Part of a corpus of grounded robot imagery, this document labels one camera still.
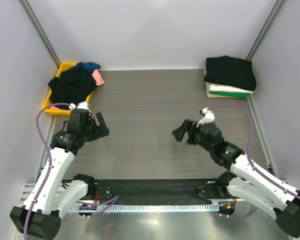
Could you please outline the black t shirt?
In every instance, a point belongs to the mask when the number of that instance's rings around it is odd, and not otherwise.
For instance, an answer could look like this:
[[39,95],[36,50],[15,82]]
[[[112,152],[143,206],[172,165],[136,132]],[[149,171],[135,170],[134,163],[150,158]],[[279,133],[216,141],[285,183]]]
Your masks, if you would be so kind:
[[204,81],[254,92],[257,87],[253,64],[249,60],[230,57],[209,57],[205,61]]

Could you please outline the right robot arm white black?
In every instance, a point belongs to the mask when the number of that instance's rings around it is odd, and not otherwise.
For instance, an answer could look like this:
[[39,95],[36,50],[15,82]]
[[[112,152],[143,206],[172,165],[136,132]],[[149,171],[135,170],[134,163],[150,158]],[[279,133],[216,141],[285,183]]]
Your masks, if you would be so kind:
[[293,238],[300,237],[300,189],[280,180],[255,163],[249,151],[226,141],[215,124],[215,114],[206,107],[201,119],[185,119],[172,131],[181,142],[201,146],[224,172],[215,181],[215,192],[221,198],[240,198],[273,218],[276,225]]

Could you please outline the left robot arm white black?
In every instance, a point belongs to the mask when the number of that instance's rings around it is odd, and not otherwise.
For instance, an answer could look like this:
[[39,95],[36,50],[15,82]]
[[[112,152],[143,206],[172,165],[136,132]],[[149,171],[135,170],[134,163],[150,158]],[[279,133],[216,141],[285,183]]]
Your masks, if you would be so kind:
[[26,240],[29,236],[53,240],[62,220],[81,199],[91,200],[97,190],[92,176],[78,174],[58,193],[63,177],[86,142],[109,135],[101,112],[92,114],[87,101],[70,103],[70,117],[50,144],[44,140],[48,160],[29,196],[21,207],[15,206],[10,218]]

